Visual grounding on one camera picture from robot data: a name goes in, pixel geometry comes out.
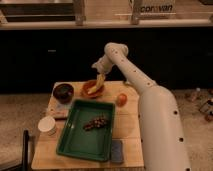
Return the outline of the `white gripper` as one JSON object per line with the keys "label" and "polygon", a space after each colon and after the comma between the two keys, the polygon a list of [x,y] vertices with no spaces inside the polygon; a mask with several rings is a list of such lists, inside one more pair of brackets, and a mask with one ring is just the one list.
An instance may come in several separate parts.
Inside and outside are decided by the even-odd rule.
{"label": "white gripper", "polygon": [[112,70],[113,63],[106,55],[104,55],[95,62],[92,67],[100,74],[108,74]]}

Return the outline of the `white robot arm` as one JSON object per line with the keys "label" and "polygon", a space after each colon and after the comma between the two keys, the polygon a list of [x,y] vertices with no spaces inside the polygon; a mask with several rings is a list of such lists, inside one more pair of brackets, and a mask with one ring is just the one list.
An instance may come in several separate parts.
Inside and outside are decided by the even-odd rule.
{"label": "white robot arm", "polygon": [[107,43],[92,67],[108,74],[116,65],[139,95],[140,135],[146,171],[192,171],[177,101],[127,59],[128,47]]}

